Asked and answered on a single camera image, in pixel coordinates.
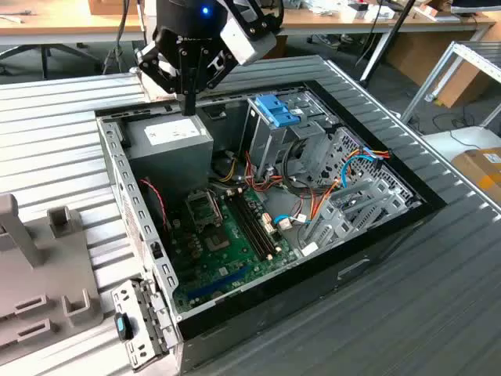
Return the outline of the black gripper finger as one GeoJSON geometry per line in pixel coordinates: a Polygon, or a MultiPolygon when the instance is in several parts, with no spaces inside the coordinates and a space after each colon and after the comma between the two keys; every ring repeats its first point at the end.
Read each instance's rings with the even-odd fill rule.
{"type": "Polygon", "coordinates": [[[173,95],[179,101],[182,114],[189,114],[189,102],[186,94],[181,90],[181,78],[177,70],[160,52],[156,42],[151,42],[137,50],[137,65],[141,71],[142,80],[148,77],[164,92],[173,95]]]}
{"type": "Polygon", "coordinates": [[[193,92],[188,95],[188,115],[195,114],[196,94],[205,89],[214,89],[236,66],[237,61],[233,53],[223,42],[218,42],[210,48],[202,48],[195,76],[196,83],[193,92]]]}

